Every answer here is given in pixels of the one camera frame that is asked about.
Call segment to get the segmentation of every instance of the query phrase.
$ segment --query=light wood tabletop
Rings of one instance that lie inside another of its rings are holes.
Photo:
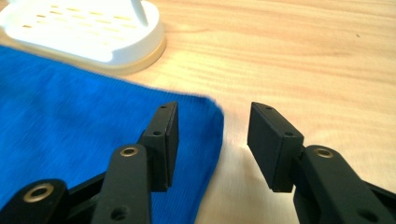
[[[247,146],[251,102],[276,108],[305,146],[337,150],[362,179],[396,193],[395,1],[150,2],[167,47],[154,65],[121,78],[207,96],[224,112],[196,223],[298,223],[292,193],[268,189]]]

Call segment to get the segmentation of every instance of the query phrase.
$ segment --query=wood grain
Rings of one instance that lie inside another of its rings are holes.
[[[292,195],[267,188],[247,147],[252,101],[280,111],[306,146],[338,150],[362,179],[396,192],[396,2],[151,2],[167,48],[121,78],[205,95],[224,111],[223,148],[196,223],[298,223]]]

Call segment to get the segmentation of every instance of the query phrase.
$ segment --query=screw hole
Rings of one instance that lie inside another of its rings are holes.
[[[328,149],[325,149],[325,148],[315,148],[314,152],[318,156],[323,157],[323,158],[327,158],[327,159],[332,158],[334,156],[332,154],[332,152],[330,152]]]
[[[358,210],[358,214],[361,217],[364,217],[366,220],[370,221],[370,222],[377,222],[378,221],[378,216],[368,210],[365,209],[359,209]]]
[[[30,189],[24,196],[23,200],[27,203],[36,203],[39,202],[53,192],[53,186],[49,183],[40,184]]]
[[[128,208],[123,206],[114,209],[110,217],[114,221],[121,221],[126,218],[127,214],[128,214]]]
[[[36,189],[35,191],[32,192],[32,197],[38,197],[40,195],[44,195],[48,189]]]
[[[120,154],[123,157],[131,157],[136,155],[138,152],[138,149],[136,147],[127,147],[125,149],[123,149]]]

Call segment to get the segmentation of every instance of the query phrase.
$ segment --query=blue towel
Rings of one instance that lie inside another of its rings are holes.
[[[153,223],[193,223],[219,159],[224,117],[209,99],[152,90],[0,46],[0,208],[23,186],[69,188],[136,143],[158,106],[178,101],[173,187],[152,193]]]

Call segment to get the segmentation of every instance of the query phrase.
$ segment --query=soap dish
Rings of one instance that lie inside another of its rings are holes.
[[[17,0],[0,26],[26,49],[109,75],[155,63],[166,41],[158,9],[140,0]]]

